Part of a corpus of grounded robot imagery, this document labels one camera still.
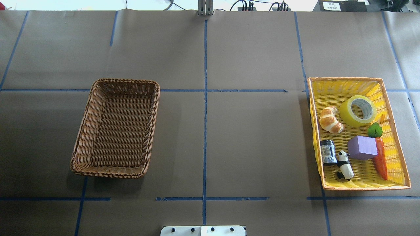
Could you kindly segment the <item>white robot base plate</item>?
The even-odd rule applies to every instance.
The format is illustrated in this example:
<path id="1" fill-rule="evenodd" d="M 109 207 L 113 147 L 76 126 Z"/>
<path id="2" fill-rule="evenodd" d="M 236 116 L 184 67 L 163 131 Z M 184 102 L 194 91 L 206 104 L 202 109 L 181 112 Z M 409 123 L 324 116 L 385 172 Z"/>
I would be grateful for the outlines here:
<path id="1" fill-rule="evenodd" d="M 165 226 L 161 236 L 246 236 L 245 226 Z"/>

